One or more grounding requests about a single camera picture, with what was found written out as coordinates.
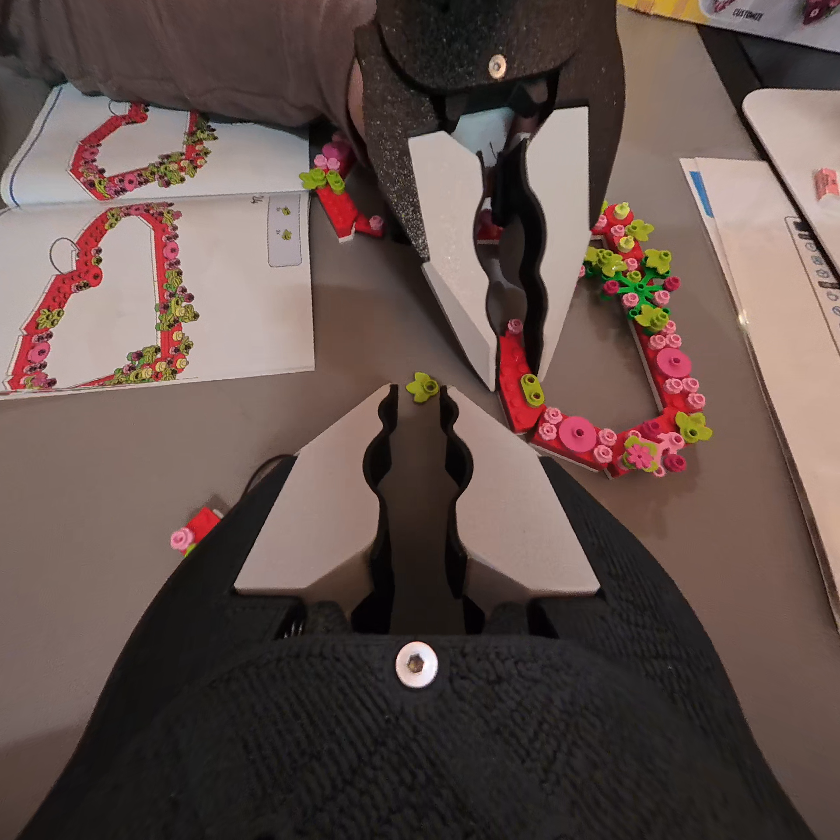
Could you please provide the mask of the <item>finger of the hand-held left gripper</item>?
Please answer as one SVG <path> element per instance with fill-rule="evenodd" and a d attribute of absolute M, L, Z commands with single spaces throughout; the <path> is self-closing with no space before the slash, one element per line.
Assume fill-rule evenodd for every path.
<path fill-rule="evenodd" d="M 526 298 L 524 348 L 544 378 L 590 241 L 589 110 L 554 110 L 539 130 L 502 151 L 495 221 L 521 227 L 518 282 Z"/>
<path fill-rule="evenodd" d="M 483 197 L 480 160 L 444 131 L 411 138 L 408 146 L 427 241 L 423 273 L 468 361 L 495 391 L 498 339 L 474 240 Z"/>

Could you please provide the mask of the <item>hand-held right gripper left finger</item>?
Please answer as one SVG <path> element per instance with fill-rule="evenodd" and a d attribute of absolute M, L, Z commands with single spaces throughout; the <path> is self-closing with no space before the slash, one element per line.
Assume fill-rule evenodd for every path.
<path fill-rule="evenodd" d="M 238 574 L 239 594 L 335 602 L 355 631 L 389 633 L 395 585 L 379 485 L 392 467 L 397 407 L 397 385 L 384 385 L 299 450 Z"/>

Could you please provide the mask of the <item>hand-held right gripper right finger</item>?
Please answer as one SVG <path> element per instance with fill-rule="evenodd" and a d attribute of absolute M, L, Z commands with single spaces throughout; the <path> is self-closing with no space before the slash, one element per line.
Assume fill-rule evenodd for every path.
<path fill-rule="evenodd" d="M 468 634 L 499 606 L 591 596 L 599 582 L 537 453 L 467 396 L 439 397 L 449 504 L 445 567 Z"/>

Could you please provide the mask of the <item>red lego heart frame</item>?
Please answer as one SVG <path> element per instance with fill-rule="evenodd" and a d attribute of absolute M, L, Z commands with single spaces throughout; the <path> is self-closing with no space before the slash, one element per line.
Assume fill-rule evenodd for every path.
<path fill-rule="evenodd" d="M 526 360 L 522 320 L 509 320 L 500 337 L 500 404 L 511 431 L 545 455 L 609 477 L 682 472 L 686 448 L 713 436 L 706 397 L 671 318 L 680 278 L 671 269 L 670 251 L 646 246 L 653 231 L 629 203 L 604 203 L 579 278 L 592 280 L 600 299 L 620 306 L 654 393 L 656 416 L 617 432 L 551 406 Z"/>

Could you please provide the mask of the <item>person's left forearm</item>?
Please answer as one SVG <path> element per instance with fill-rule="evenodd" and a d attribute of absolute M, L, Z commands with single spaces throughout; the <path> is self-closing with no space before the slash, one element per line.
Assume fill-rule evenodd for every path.
<path fill-rule="evenodd" d="M 300 127 L 325 118 L 366 162 L 354 31 L 365 1 L 2 2 L 2 56 L 87 95 Z"/>

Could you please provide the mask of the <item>red lego segment with flowers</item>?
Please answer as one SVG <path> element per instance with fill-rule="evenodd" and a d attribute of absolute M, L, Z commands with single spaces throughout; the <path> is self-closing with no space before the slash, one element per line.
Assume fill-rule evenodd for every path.
<path fill-rule="evenodd" d="M 354 148 L 340 131 L 332 135 L 314 158 L 309 170 L 299 174 L 303 189 L 315 193 L 341 243 L 356 233 L 383 238 L 382 216 L 365 216 L 347 192 L 347 177 L 356 163 Z"/>

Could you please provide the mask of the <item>lego instruction booklet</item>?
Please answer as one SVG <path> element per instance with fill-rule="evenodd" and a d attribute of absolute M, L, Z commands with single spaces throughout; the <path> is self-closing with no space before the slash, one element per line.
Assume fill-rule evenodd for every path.
<path fill-rule="evenodd" d="M 311 371 L 308 152 L 55 88 L 2 179 L 2 397 Z"/>

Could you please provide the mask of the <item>lego set box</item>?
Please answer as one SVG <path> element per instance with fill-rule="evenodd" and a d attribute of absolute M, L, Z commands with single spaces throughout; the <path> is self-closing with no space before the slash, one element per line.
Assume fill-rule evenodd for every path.
<path fill-rule="evenodd" d="M 839 52 L 838 1 L 620 1 L 642 14 Z"/>

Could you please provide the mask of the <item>paper sheet in plastic sleeve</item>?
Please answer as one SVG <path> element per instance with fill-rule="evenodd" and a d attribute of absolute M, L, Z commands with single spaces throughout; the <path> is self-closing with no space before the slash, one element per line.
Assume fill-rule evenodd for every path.
<path fill-rule="evenodd" d="M 682 159 L 839 623 L 838 277 L 771 168 Z"/>

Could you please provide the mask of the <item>silver laptop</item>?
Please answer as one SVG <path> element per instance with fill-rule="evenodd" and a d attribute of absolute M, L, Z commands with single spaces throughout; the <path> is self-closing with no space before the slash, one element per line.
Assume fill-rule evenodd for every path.
<path fill-rule="evenodd" d="M 839 91 L 760 89 L 742 111 L 838 270 L 839 199 L 818 202 L 812 174 L 830 167 L 839 180 Z"/>

